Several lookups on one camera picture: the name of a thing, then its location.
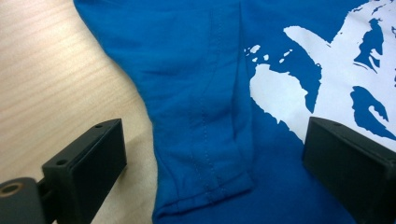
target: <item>blue fabric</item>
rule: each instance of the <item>blue fabric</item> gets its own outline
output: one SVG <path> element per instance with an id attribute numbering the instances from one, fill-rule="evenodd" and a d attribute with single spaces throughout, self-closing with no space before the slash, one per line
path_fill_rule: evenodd
<path id="1" fill-rule="evenodd" d="M 383 2 L 394 8 L 392 1 Z M 159 172 L 154 223 L 354 223 L 302 166 L 301 133 L 306 118 L 320 114 L 341 122 L 348 118 L 358 131 L 380 140 L 386 136 L 384 144 L 395 144 L 392 126 L 380 126 L 370 112 L 374 106 L 391 120 L 396 111 L 375 89 L 348 86 L 343 99 L 353 103 L 349 117 L 337 110 L 321 112 L 326 105 L 320 100 L 329 93 L 321 88 L 330 83 L 326 90 L 332 85 L 341 90 L 345 83 L 325 78 L 330 68 L 315 52 L 336 49 L 334 37 L 343 34 L 347 16 L 360 22 L 364 1 L 75 4 L 148 109 Z M 374 14 L 380 3 L 372 4 Z M 375 41 L 387 39 L 376 37 L 382 33 L 373 20 L 362 33 L 363 43 L 356 45 L 365 53 L 352 60 L 364 71 L 378 72 L 381 63 L 370 50 L 385 54 Z M 387 90 L 394 89 L 393 83 Z"/>

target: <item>screw hole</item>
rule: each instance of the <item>screw hole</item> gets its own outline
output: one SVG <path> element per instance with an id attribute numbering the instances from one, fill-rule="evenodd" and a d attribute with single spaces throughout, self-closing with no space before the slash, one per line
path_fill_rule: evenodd
<path id="1" fill-rule="evenodd" d="M 22 183 L 12 183 L 0 189 L 0 198 L 11 196 L 22 189 Z"/>
<path id="2" fill-rule="evenodd" d="M 67 163 L 67 160 L 60 160 L 56 162 L 56 165 L 65 165 Z"/>

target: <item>black plastic part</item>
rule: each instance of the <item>black plastic part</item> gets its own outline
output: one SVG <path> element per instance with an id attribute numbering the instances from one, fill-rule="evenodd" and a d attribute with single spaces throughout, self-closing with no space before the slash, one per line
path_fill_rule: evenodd
<path id="1" fill-rule="evenodd" d="M 58 223 L 91 223 L 125 166 L 120 119 L 95 125 L 47 161 L 42 169 L 59 201 Z"/>
<path id="2" fill-rule="evenodd" d="M 32 178 L 9 180 L 0 185 L 0 223 L 46 223 L 38 188 Z"/>
<path id="3" fill-rule="evenodd" d="M 304 166 L 359 224 L 393 224 L 396 153 L 327 119 L 311 118 Z"/>

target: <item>wooden table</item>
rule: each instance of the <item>wooden table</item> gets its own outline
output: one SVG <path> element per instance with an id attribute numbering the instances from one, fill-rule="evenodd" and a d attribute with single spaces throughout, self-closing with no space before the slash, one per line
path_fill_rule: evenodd
<path id="1" fill-rule="evenodd" d="M 0 183 L 38 181 L 45 161 L 94 124 L 116 118 L 128 169 L 93 223 L 150 223 L 157 168 L 133 82 L 103 53 L 72 0 L 1 0 Z"/>

